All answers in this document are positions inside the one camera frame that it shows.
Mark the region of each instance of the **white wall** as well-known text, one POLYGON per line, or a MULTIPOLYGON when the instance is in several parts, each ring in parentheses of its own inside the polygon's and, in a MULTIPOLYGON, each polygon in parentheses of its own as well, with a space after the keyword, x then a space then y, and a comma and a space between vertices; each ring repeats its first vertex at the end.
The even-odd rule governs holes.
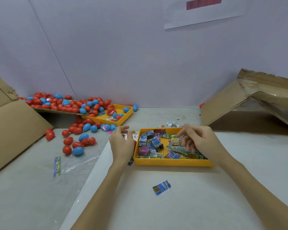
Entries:
POLYGON ((75 96, 28 0, 0 0, 0 77, 20 96, 75 96))
MULTIPOLYGON (((29 1, 78 98, 188 106, 207 100, 242 67, 288 78, 288 0, 250 0, 244 16, 169 30, 161 0, 29 1)), ((44 49, 34 46, 28 54, 44 49)), ((27 56, 20 63, 28 69, 37 62, 27 56)))

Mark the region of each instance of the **yellow tray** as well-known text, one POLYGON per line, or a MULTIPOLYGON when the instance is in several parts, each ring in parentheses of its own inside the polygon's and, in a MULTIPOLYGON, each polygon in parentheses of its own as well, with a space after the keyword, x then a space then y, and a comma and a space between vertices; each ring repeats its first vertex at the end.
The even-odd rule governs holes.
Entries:
POLYGON ((117 114, 121 114, 121 113, 124 114, 124 116, 122 116, 122 118, 119 121, 117 121, 117 122, 114 122, 114 121, 111 121, 111 120, 107 120, 107 117, 108 117, 107 114, 104 114, 102 116, 96 116, 95 118, 90 117, 90 116, 86 116, 86 115, 82 115, 81 118, 83 118, 83 119, 92 119, 95 123, 101 122, 101 123, 106 123, 106 124, 110 124, 110 125, 114 124, 116 126, 120 126, 133 114, 132 106, 122 106, 122 105, 116 105, 116 104, 113 104, 113 106, 116 109, 117 114), (130 108, 130 110, 127 113, 124 113, 123 112, 123 108, 124 107, 130 108))
MULTIPOLYGON (((205 159, 159 159, 159 158, 138 158, 138 147, 140 141, 141 133, 146 133, 154 129, 165 129, 167 134, 177 134, 182 128, 172 127, 172 128, 144 128, 140 129, 139 137, 137 141, 137 146, 134 152, 134 163, 136 165, 163 165, 163 166, 201 166, 201 167, 213 167, 214 165, 209 160, 205 159)), ((170 139, 161 138, 161 143, 163 143, 164 149, 158 151, 162 155, 168 154, 166 146, 169 145, 170 139)))

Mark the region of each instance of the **forearm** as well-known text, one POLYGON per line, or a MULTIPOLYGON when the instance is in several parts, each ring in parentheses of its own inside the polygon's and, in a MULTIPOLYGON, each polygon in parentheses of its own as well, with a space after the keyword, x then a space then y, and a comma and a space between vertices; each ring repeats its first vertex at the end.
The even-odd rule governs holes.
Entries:
POLYGON ((237 160, 231 158, 222 169, 239 187, 268 230, 288 229, 288 206, 280 201, 237 160))
POLYGON ((96 193, 71 230, 105 229, 111 213, 115 191, 123 174, 123 166, 113 164, 96 193))

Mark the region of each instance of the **red label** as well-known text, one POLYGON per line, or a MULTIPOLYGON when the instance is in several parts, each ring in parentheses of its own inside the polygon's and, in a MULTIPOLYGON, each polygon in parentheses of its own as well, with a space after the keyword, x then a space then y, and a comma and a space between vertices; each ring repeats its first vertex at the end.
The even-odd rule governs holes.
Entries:
POLYGON ((222 0, 194 0, 187 2, 187 10, 197 9, 204 6, 220 4, 222 0))

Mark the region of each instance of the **cardboard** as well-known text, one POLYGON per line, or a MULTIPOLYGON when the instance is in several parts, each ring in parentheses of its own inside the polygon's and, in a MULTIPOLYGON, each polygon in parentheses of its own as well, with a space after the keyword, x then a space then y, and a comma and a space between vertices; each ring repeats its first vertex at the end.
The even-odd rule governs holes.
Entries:
POLYGON ((217 131, 288 135, 288 79, 241 69, 200 114, 202 125, 217 131))
POLYGON ((53 128, 0 78, 0 169, 53 128))

